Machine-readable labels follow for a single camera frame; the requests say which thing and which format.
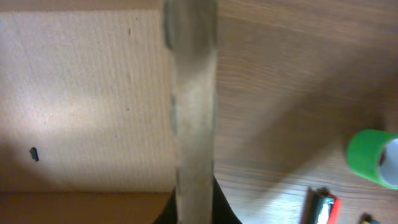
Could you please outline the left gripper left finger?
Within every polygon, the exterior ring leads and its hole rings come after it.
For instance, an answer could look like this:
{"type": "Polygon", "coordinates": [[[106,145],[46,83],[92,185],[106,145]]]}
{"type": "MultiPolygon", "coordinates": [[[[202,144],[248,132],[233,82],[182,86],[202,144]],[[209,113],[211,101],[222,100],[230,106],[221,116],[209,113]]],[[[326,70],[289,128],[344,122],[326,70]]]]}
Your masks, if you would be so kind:
{"type": "Polygon", "coordinates": [[[177,222],[178,215],[176,193],[175,189],[173,189],[167,203],[165,204],[165,207],[162,209],[159,216],[154,220],[153,224],[177,224],[177,222]]]}

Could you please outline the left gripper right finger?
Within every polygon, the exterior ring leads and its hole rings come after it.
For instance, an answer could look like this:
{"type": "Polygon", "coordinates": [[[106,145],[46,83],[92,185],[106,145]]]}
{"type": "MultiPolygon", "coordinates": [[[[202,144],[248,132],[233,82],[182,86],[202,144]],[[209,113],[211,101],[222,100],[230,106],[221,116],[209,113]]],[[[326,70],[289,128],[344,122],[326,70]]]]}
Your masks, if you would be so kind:
{"type": "Polygon", "coordinates": [[[234,214],[215,177],[213,178],[212,224],[242,224],[234,214]]]}

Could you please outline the brown cardboard box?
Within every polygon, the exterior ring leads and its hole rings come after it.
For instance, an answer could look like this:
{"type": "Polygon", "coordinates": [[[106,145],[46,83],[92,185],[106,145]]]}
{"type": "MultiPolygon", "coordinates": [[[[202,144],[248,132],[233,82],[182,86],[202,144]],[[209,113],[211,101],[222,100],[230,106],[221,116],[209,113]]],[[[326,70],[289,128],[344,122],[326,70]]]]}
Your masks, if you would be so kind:
{"type": "Polygon", "coordinates": [[[1,13],[1,222],[152,223],[174,186],[158,9],[1,13]]]}

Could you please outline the yellow highlighter marker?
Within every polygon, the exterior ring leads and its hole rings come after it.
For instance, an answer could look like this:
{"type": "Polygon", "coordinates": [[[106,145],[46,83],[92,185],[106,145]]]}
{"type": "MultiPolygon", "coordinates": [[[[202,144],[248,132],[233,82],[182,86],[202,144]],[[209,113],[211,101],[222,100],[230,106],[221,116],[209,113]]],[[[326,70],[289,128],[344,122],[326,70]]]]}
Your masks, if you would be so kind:
{"type": "Polygon", "coordinates": [[[369,214],[364,214],[360,219],[360,224],[380,224],[379,221],[373,219],[369,214]]]}

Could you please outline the green tape roll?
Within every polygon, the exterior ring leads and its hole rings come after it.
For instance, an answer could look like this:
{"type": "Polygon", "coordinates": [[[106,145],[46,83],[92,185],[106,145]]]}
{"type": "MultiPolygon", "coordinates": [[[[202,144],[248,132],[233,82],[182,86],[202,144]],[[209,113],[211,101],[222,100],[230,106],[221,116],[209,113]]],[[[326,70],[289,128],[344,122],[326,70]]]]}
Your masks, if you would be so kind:
{"type": "Polygon", "coordinates": [[[358,132],[347,147],[349,168],[358,176],[397,189],[397,133],[376,129],[358,132]]]}

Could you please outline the black and orange stapler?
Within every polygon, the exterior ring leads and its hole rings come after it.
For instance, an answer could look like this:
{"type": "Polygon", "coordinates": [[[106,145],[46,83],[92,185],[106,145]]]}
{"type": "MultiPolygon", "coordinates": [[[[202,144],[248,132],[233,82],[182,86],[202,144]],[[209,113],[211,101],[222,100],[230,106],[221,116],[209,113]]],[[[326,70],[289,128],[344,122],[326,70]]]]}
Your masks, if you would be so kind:
{"type": "Polygon", "coordinates": [[[341,204],[341,199],[326,187],[309,187],[300,224],[337,224],[341,204]]]}

